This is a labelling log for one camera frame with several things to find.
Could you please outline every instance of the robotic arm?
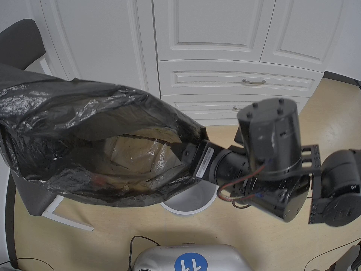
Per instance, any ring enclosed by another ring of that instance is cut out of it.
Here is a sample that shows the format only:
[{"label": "robotic arm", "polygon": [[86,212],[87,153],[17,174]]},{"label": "robotic arm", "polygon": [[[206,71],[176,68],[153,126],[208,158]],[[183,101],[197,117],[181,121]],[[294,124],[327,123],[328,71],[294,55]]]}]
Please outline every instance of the robotic arm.
[{"label": "robotic arm", "polygon": [[290,222],[312,185],[309,224],[338,227],[361,215],[361,151],[337,151],[321,166],[318,145],[301,146],[297,104],[289,99],[255,102],[237,119],[234,140],[243,148],[224,149],[207,140],[172,146],[195,178],[220,186],[219,198]]}]

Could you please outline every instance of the black plastic bag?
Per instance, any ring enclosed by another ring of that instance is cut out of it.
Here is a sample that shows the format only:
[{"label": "black plastic bag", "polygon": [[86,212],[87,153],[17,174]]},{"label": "black plastic bag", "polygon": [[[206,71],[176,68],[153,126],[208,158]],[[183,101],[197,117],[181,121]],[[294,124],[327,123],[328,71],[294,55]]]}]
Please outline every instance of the black plastic bag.
[{"label": "black plastic bag", "polygon": [[0,148],[19,176],[96,205],[140,207],[196,183],[170,150],[205,128],[142,90],[0,64]]}]

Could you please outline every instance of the silver handle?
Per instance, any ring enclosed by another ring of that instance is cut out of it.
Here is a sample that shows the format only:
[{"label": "silver handle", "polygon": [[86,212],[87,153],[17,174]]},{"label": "silver handle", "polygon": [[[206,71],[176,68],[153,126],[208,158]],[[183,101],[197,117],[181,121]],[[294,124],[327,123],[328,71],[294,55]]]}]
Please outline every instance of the silver handle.
[{"label": "silver handle", "polygon": [[248,81],[245,78],[242,79],[242,82],[246,83],[246,84],[265,84],[266,81],[262,80],[262,81]]}]

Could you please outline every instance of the white drawer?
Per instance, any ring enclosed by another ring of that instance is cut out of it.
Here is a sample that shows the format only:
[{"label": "white drawer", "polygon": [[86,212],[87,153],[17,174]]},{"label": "white drawer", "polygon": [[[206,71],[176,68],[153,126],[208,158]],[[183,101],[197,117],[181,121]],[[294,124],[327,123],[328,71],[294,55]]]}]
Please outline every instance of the white drawer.
[{"label": "white drawer", "polygon": [[162,95],[264,94],[311,97],[323,73],[277,64],[229,60],[158,61]]},{"label": "white drawer", "polygon": [[[252,102],[273,95],[250,94],[199,94],[199,95],[162,95],[162,100],[196,120],[202,125],[234,125],[238,124],[237,111],[233,107],[243,108]],[[305,106],[307,97],[288,97],[297,103],[298,112]]]}]

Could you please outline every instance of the barcode label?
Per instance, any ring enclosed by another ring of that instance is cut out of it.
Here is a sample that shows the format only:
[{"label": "barcode label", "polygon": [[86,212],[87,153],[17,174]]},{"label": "barcode label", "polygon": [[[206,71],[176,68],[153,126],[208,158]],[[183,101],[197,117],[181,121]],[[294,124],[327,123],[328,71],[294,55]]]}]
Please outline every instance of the barcode label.
[{"label": "barcode label", "polygon": [[214,153],[214,149],[209,147],[202,160],[201,166],[199,167],[198,172],[196,173],[197,178],[203,178],[203,175],[208,167],[208,164],[210,162],[210,159],[212,158],[213,153]]}]

